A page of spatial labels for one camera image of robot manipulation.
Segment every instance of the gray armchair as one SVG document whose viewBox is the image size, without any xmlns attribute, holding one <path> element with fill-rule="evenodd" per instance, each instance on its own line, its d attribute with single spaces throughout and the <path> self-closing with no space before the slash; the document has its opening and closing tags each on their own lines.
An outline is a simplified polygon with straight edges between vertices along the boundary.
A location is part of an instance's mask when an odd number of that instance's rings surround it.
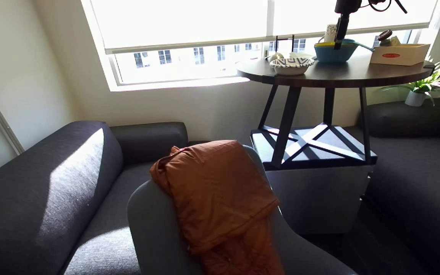
<svg viewBox="0 0 440 275">
<path fill-rule="evenodd" d="M 247 151 L 261 168 L 258 155 L 250 148 Z M 200 261 L 186 250 L 172 201 L 154 181 L 143 183 L 129 197 L 128 223 L 143 275 L 203 273 Z M 271 213 L 271 238 L 287 275 L 354 273 L 330 253 L 296 235 L 279 210 Z"/>
</svg>

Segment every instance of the potted plant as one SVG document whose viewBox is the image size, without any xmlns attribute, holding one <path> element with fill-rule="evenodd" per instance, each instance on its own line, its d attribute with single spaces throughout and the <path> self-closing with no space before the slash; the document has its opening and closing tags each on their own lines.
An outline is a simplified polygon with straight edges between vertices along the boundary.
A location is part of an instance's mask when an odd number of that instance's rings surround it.
<svg viewBox="0 0 440 275">
<path fill-rule="evenodd" d="M 433 62 L 432 74 L 407 82 L 404 87 L 409 90 L 404 99 L 406 105 L 420 106 L 426 97 L 433 102 L 430 91 L 440 88 L 440 61 Z"/>
</svg>

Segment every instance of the cardboard box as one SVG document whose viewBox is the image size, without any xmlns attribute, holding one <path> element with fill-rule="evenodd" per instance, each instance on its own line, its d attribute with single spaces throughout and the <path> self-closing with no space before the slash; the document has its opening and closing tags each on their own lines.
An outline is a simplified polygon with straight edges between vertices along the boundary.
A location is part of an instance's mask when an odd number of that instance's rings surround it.
<svg viewBox="0 0 440 275">
<path fill-rule="evenodd" d="M 430 44 L 380 45 L 371 55 L 371 62 L 414 65 L 424 61 Z"/>
</svg>

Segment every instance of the basket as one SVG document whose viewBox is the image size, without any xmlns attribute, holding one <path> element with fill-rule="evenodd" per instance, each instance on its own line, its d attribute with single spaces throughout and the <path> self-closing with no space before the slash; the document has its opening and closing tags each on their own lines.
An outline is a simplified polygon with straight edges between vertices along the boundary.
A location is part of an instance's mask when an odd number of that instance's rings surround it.
<svg viewBox="0 0 440 275">
<path fill-rule="evenodd" d="M 429 44 L 380 45 L 371 55 L 374 64 L 415 65 L 424 61 Z"/>
<path fill-rule="evenodd" d="M 313 58 L 291 51 L 288 58 L 281 53 L 270 56 L 268 65 L 276 74 L 302 74 L 313 64 Z"/>
<path fill-rule="evenodd" d="M 316 42 L 314 53 L 317 62 L 345 62 L 352 56 L 357 44 L 352 39 L 343 39 L 340 48 L 334 48 L 333 42 Z"/>
</svg>

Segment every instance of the wooden table top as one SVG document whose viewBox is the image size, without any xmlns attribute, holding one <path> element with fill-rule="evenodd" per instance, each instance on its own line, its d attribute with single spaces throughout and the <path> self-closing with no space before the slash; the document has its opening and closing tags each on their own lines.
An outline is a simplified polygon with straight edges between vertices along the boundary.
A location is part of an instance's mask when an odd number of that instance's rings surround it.
<svg viewBox="0 0 440 275">
<path fill-rule="evenodd" d="M 346 62 L 313 62 L 304 74 L 276 74 L 267 61 L 242 62 L 238 73 L 250 80 L 294 87 L 375 87 L 397 85 L 426 77 L 432 64 L 415 65 L 371 64 L 369 58 Z"/>
</svg>

